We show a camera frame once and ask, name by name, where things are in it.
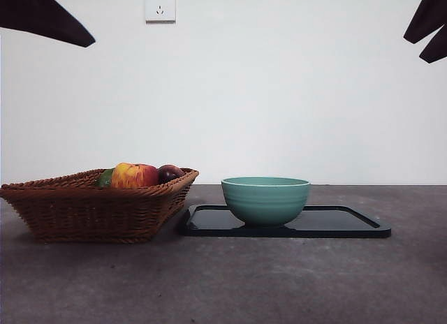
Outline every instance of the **brown wicker basket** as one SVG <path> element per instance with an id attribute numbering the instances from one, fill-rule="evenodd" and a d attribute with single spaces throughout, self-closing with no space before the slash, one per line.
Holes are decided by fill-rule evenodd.
<path id="1" fill-rule="evenodd" d="M 94 186 L 104 169 L 4 184 L 10 203 L 40 242 L 118 242 L 150 240 L 184 205 L 198 171 L 157 186 L 111 189 Z"/>

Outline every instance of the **green fruit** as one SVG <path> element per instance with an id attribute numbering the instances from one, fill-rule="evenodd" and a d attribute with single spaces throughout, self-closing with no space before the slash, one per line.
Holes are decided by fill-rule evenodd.
<path id="1" fill-rule="evenodd" d="M 110 186 L 113 170 L 114 168 L 104 170 L 102 174 L 99 175 L 99 178 L 96 180 L 95 186 Z"/>

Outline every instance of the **electrical outlet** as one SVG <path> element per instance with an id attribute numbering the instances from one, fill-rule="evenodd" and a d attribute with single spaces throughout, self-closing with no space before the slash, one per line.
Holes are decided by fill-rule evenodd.
<path id="1" fill-rule="evenodd" d="M 175 0 L 145 0 L 146 22 L 175 22 Z"/>

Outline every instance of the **rectangular tray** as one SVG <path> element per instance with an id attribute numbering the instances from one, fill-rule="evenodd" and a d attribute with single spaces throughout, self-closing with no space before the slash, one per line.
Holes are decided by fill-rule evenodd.
<path id="1" fill-rule="evenodd" d="M 192 205 L 178 224 L 187 236 L 206 237 L 300 237 L 300 238 L 386 238 L 391 227 L 382 220 L 349 207 L 306 205 L 293 221 L 274 228 L 244 225 L 226 205 Z"/>

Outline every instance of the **bowl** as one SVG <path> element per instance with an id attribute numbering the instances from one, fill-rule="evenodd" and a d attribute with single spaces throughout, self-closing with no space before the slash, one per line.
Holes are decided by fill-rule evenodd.
<path id="1" fill-rule="evenodd" d="M 285 177 L 232 177 L 221 180 L 230 211 L 246 226 L 282 226 L 301 213 L 310 183 Z"/>

